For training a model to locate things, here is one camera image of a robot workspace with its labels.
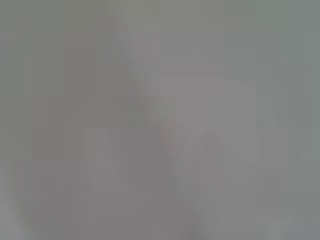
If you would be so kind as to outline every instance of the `white wall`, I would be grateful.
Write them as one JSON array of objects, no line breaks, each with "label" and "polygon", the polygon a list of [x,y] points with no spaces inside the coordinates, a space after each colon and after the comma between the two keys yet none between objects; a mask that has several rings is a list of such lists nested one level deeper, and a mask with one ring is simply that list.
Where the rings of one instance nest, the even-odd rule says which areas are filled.
[{"label": "white wall", "polygon": [[[1,2],[1,179],[11,204],[0,214],[10,224],[15,211],[11,233],[173,239],[199,228],[196,239],[273,240],[291,223],[319,224],[316,3],[108,3]],[[144,114],[171,157],[153,149],[161,141]],[[133,157],[104,157],[108,141],[130,143]],[[186,203],[163,197],[176,187],[168,172]]]}]

